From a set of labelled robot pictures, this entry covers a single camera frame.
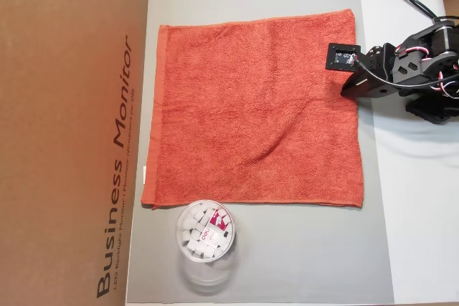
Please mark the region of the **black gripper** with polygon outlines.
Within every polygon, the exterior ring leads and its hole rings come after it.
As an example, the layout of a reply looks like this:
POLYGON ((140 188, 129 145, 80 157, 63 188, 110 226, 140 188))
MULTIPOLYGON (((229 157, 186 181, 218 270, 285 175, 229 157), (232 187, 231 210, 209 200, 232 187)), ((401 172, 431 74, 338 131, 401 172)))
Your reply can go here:
POLYGON ((366 97, 373 95, 391 95, 397 90, 388 85, 393 82, 392 67, 395 47, 386 43, 375 46, 366 54, 360 54, 358 60, 370 71, 354 72, 345 81, 341 96, 343 97, 366 97))

